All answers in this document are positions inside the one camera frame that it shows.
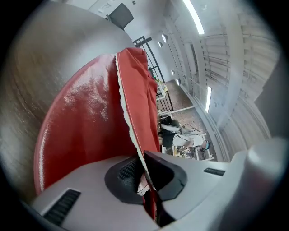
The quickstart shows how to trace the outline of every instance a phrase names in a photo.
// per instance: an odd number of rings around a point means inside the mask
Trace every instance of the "red fabric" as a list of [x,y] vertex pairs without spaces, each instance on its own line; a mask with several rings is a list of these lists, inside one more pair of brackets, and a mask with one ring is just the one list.
[[139,147],[158,151],[157,83],[148,71],[147,56],[140,48],[128,48],[117,54],[118,69],[126,107]]
[[[156,83],[141,49],[119,54],[121,79],[138,142],[158,151]],[[123,117],[114,55],[102,55],[63,87],[42,124],[34,155],[37,194],[74,169],[137,151]]]

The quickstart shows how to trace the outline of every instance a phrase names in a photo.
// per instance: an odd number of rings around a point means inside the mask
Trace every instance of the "ceiling light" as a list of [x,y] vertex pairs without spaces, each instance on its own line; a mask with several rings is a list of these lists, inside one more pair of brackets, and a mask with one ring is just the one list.
[[204,32],[203,26],[200,23],[199,16],[198,16],[195,8],[193,7],[191,1],[190,0],[183,0],[183,2],[185,3],[185,5],[188,8],[191,16],[193,17],[193,20],[194,20],[194,22],[196,24],[196,27],[197,27],[197,30],[198,30],[199,34],[204,34],[205,32]]
[[164,42],[167,42],[167,40],[168,40],[168,36],[167,36],[167,35],[162,34],[162,38],[163,38],[163,41],[164,41]]
[[180,86],[181,84],[181,80],[180,79],[176,79],[177,85]]
[[209,106],[210,106],[210,102],[211,102],[211,93],[212,93],[212,89],[210,87],[208,87],[208,94],[207,94],[207,103],[206,103],[206,112],[209,112]]

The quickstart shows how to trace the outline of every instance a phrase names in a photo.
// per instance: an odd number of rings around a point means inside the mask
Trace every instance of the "chair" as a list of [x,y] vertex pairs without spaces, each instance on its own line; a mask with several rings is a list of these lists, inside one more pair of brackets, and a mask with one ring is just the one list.
[[106,19],[120,29],[124,30],[127,24],[129,24],[134,17],[132,16],[130,10],[123,3],[121,3],[110,15],[107,15]]

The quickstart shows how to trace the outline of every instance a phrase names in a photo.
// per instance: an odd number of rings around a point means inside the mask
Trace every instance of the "person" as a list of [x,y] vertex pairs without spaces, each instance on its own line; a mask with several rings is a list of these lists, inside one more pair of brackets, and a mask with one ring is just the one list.
[[[179,127],[178,121],[174,122],[174,126]],[[204,140],[199,133],[197,129],[182,127],[176,133],[163,134],[162,138],[159,138],[159,142],[166,148],[174,145],[176,147],[182,146],[182,149],[185,150],[188,147],[200,146],[201,151],[205,151],[210,148],[210,142]]]

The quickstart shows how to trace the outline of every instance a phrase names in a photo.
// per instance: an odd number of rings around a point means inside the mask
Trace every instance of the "metal railing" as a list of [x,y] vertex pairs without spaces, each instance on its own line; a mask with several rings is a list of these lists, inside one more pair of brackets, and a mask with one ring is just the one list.
[[[152,77],[155,77],[155,79],[160,80],[163,83],[165,83],[161,69],[158,66],[158,62],[155,59],[155,56],[148,44],[147,39],[145,39],[145,37],[142,36],[138,38],[137,40],[133,41],[133,43],[135,44],[136,47],[142,47],[143,50],[146,52],[146,55],[149,60],[148,70],[151,73]],[[163,97],[162,94],[160,93],[157,94],[157,99],[162,98],[162,97]],[[166,93],[164,98],[157,100],[157,109],[158,111],[161,111],[161,112],[168,111],[168,110],[173,111],[172,101],[171,101],[169,92]]]

